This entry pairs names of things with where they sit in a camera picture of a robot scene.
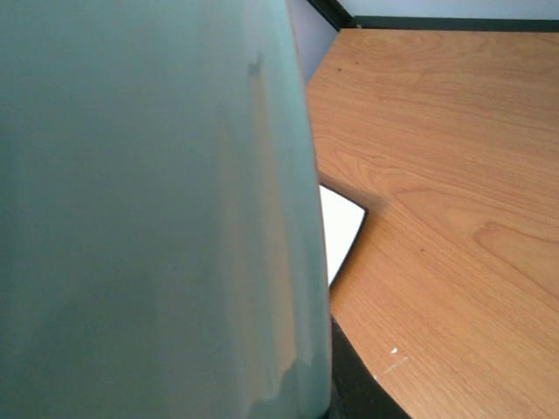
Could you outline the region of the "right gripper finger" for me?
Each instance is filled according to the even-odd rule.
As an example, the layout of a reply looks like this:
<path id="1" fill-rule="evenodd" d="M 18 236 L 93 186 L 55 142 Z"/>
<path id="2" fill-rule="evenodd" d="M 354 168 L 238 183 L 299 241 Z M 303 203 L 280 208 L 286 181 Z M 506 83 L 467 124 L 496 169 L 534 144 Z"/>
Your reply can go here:
<path id="1" fill-rule="evenodd" d="M 329 417 L 410 419 L 364 365 L 334 317 L 331 317 L 331 328 L 333 366 Z"/>

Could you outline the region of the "teal flower plate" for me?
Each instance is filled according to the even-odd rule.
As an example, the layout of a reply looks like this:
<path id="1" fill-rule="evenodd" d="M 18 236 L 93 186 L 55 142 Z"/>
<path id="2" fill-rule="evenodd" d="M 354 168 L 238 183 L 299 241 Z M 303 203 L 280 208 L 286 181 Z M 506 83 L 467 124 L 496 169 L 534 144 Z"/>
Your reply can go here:
<path id="1" fill-rule="evenodd" d="M 2 2 L 2 417 L 320 418 L 330 333 L 289 4 Z"/>

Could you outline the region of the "square black-rimmed plate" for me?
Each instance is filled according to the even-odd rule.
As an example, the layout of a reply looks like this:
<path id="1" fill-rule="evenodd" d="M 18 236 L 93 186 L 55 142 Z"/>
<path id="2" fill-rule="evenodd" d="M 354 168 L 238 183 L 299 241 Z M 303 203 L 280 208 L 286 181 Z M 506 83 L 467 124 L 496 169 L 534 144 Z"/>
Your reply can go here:
<path id="1" fill-rule="evenodd" d="M 332 287 L 355 247 L 369 211 L 325 184 L 320 185 L 320 198 L 328 286 Z"/>

